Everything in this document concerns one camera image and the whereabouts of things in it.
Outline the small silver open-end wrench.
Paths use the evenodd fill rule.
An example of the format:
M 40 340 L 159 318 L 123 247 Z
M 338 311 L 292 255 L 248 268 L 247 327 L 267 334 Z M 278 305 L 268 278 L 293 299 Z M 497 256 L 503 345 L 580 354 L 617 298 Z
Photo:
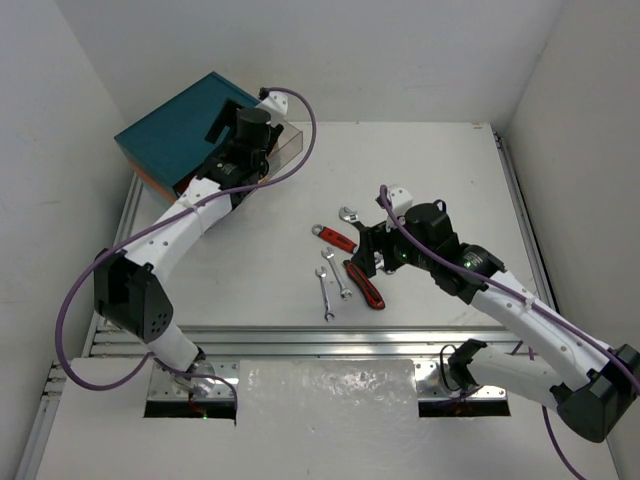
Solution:
M 325 267 L 320 267 L 319 269 L 315 270 L 315 275 L 319 280 L 320 283 L 320 289 L 321 289 L 321 295 L 322 295 L 322 300 L 323 300 L 323 306 L 324 306 L 324 319 L 327 322 L 332 321 L 335 318 L 335 315 L 331 309 L 331 303 L 330 303 L 330 298 L 329 298 L 329 293 L 328 293 L 328 289 L 327 289 L 327 282 L 326 282 L 326 277 L 327 277 L 327 270 Z

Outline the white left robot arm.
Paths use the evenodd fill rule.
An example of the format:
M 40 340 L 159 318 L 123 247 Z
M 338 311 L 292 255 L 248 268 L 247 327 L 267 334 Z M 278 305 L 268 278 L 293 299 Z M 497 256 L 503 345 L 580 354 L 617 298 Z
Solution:
M 164 289 L 189 249 L 252 193 L 269 173 L 268 157 L 284 130 L 288 98 L 269 92 L 255 107 L 227 101 L 208 134 L 230 130 L 171 207 L 142 236 L 94 272 L 99 315 L 136 336 L 165 365 L 188 372 L 202 353 L 177 326 Z

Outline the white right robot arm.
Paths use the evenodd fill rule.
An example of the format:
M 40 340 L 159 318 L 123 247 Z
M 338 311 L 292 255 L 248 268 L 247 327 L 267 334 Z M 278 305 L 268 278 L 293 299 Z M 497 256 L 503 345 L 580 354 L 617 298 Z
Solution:
M 430 273 L 445 293 L 498 321 L 538 354 L 510 357 L 469 339 L 449 356 L 443 377 L 468 391 L 494 385 L 555 411 L 577 435 L 603 442 L 638 395 L 639 353 L 585 334 L 536 298 L 485 248 L 464 243 L 438 200 L 412 206 L 402 224 L 361 227 L 353 264 L 367 276 L 404 265 Z

